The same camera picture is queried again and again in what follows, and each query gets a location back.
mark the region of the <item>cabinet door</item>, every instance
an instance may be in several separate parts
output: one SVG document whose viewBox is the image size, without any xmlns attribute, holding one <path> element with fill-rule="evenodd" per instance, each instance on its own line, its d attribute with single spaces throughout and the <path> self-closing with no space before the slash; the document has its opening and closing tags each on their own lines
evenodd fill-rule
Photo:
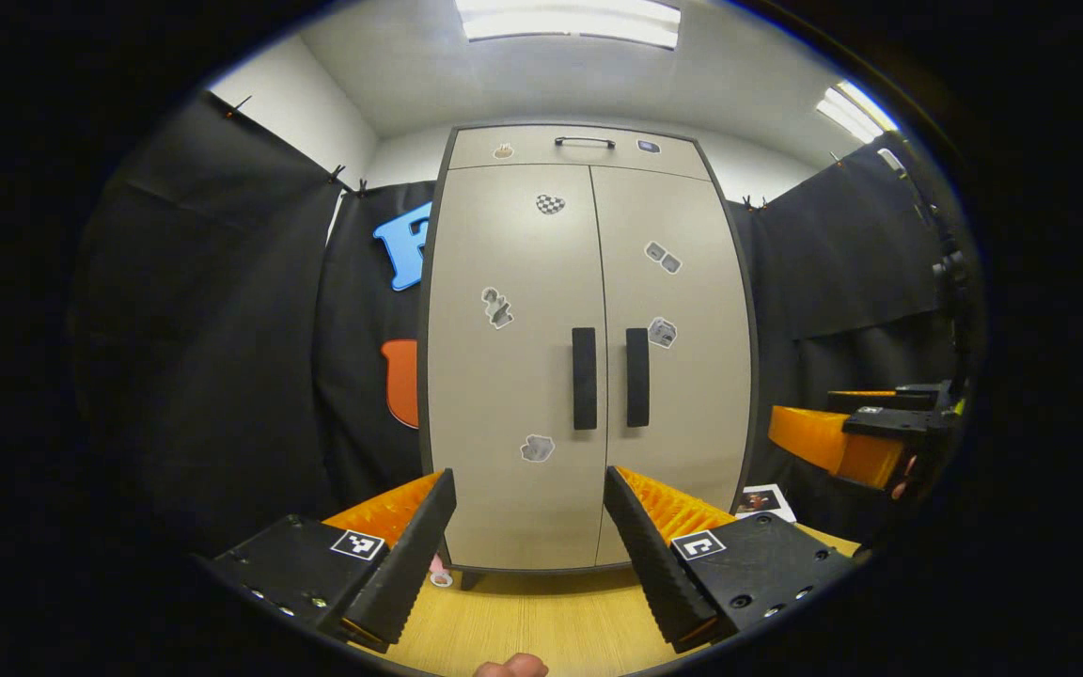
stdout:
<svg viewBox="0 0 1083 677">
<path fill-rule="evenodd" d="M 459 168 L 440 200 L 421 376 L 432 465 L 454 468 L 448 554 L 456 567 L 592 567 L 606 364 L 588 168 Z M 486 288 L 508 304 L 499 329 Z M 595 330 L 589 430 L 574 429 L 573 327 Z"/>
<path fill-rule="evenodd" d="M 628 168 L 592 168 L 592 184 L 608 317 L 609 463 L 731 509 L 746 450 L 752 347 L 743 277 L 716 188 Z M 670 268 L 679 261 L 675 273 L 663 260 Z M 643 343 L 649 424 L 630 428 L 626 330 L 649 329 L 655 317 L 674 327 L 666 330 L 674 341 Z M 597 564 L 627 559 L 605 515 Z"/>
</svg>

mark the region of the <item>white wall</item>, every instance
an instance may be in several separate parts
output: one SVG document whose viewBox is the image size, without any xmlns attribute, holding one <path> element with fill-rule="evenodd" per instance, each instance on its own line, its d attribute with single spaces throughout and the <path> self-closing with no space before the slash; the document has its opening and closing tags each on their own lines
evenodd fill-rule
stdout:
<svg viewBox="0 0 1083 677">
<path fill-rule="evenodd" d="M 533 116 L 532 121 L 575 121 L 569 118 Z M 508 118 L 482 121 L 525 121 Z M 657 121 L 629 120 L 619 118 L 580 117 L 577 121 L 597 125 L 622 125 L 654 132 L 679 133 L 701 141 L 704 154 L 721 183 L 727 200 L 743 201 L 751 196 L 752 203 L 760 205 L 764 197 L 768 201 L 794 187 L 818 172 L 818 168 L 807 166 L 787 155 L 771 151 L 725 133 L 706 132 L 686 125 L 657 123 Z M 451 127 L 438 127 L 420 132 L 405 133 L 403 136 L 383 139 L 374 149 L 374 159 L 366 171 L 368 187 L 391 183 L 408 183 L 438 179 L 445 154 L 445 142 Z"/>
<path fill-rule="evenodd" d="M 298 35 L 270 47 L 208 87 L 227 103 L 253 99 L 240 112 L 319 167 L 345 166 L 340 179 L 357 187 L 378 136 Z"/>
</svg>

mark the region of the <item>wooden table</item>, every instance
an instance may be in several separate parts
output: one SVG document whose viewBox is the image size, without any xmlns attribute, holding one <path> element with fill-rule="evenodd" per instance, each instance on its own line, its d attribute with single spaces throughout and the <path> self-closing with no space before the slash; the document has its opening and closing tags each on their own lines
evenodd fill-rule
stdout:
<svg viewBox="0 0 1083 677">
<path fill-rule="evenodd" d="M 798 526 L 847 557 L 859 548 Z M 663 641 L 637 575 L 623 569 L 486 574 L 468 591 L 457 582 L 448 588 L 426 582 L 403 638 L 381 658 L 443 677 L 470 677 L 484 661 L 503 663 L 516 652 L 537 655 L 551 677 L 616 677 L 691 654 L 676 654 Z"/>
</svg>

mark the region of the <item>ceiling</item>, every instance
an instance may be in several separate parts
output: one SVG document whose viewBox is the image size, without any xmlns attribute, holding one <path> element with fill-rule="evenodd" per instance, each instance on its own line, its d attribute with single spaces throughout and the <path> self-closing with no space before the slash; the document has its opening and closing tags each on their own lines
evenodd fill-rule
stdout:
<svg viewBox="0 0 1083 677">
<path fill-rule="evenodd" d="M 454 0 L 362 0 L 301 30 L 379 138 L 520 116 L 691 125 L 823 168 L 859 141 L 815 112 L 838 80 L 823 57 L 717 0 L 682 10 L 674 52 L 615 39 L 467 42 Z"/>
</svg>

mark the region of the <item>black fabric backdrop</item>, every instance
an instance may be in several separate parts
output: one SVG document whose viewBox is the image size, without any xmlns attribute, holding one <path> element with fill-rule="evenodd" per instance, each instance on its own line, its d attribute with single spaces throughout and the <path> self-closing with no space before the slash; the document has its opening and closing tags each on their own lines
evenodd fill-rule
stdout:
<svg viewBox="0 0 1083 677">
<path fill-rule="evenodd" d="M 417 337 L 420 286 L 392 290 L 373 232 L 434 187 L 345 196 L 325 247 L 339 187 L 224 110 L 203 95 L 121 168 L 87 229 L 71 313 L 96 453 L 115 455 L 128 490 L 207 554 L 288 511 L 325 517 L 420 476 L 417 430 L 388 411 L 380 353 Z M 875 154 L 880 142 L 898 140 L 765 209 L 730 203 L 758 327 L 747 481 L 781 484 L 801 522 L 856 539 L 886 498 L 809 467 L 766 428 L 773 404 L 821 408 L 830 389 L 950 376 L 937 236 Z"/>
</svg>

